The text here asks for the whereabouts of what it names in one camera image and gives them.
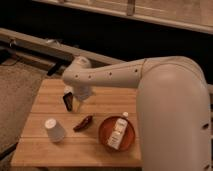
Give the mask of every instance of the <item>small bottle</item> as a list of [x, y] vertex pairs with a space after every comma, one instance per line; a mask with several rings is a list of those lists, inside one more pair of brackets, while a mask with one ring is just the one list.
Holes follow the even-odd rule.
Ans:
[[115, 123], [115, 127], [113, 132], [111, 133], [109, 139], [108, 139], [108, 146], [118, 150], [120, 147], [120, 144], [123, 140], [123, 136], [125, 134], [128, 122], [125, 118], [128, 117], [128, 113], [124, 112], [123, 113], [123, 117], [117, 119], [116, 123]]

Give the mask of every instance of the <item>wooden bowl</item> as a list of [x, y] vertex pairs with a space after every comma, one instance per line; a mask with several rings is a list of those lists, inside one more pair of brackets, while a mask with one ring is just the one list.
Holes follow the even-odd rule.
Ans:
[[[100, 127], [99, 127], [99, 141], [101, 142], [101, 144], [103, 144], [104, 146], [106, 146], [107, 148], [111, 148], [107, 145], [107, 141], [114, 129], [115, 123], [117, 121], [117, 119], [121, 118], [120, 116], [112, 116], [109, 117], [107, 119], [105, 119]], [[118, 150], [116, 151], [125, 151], [128, 150], [131, 146], [131, 144], [134, 142], [135, 140], [135, 130], [134, 127], [132, 126], [132, 124], [130, 123], [129, 120], [126, 119], [126, 121], [128, 122], [125, 134], [123, 136], [122, 142], [120, 144], [120, 147]]]

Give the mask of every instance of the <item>white paper cup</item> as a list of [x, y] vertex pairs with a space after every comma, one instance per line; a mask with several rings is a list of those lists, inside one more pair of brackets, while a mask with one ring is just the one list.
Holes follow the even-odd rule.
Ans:
[[46, 120], [44, 126], [47, 131], [47, 135], [52, 142], [59, 142], [66, 135], [64, 128], [54, 118]]

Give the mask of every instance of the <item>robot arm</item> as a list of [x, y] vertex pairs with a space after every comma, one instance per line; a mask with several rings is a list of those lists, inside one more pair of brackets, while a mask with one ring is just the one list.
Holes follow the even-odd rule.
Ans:
[[86, 58], [78, 57], [63, 80], [80, 100], [89, 96], [92, 85], [138, 89], [144, 171], [211, 170], [209, 92], [192, 60], [150, 58], [91, 69]]

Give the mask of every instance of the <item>wooden tabletop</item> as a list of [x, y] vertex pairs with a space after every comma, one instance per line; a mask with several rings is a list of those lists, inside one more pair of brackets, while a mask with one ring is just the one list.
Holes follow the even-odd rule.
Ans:
[[[29, 114], [12, 166], [29, 167], [140, 167], [136, 90], [126, 88], [93, 87], [93, 95], [79, 103], [74, 100], [74, 110], [68, 112], [63, 103], [64, 83], [60, 79], [42, 82]], [[136, 131], [136, 139], [129, 150], [113, 152], [98, 140], [98, 128], [109, 116], [129, 112], [129, 120]], [[73, 127], [85, 116], [93, 114], [94, 122], [86, 130], [75, 133]], [[67, 132], [58, 144], [50, 142], [44, 122], [57, 119]]]
[[212, 0], [135, 0], [132, 16], [129, 0], [34, 1], [213, 34]]

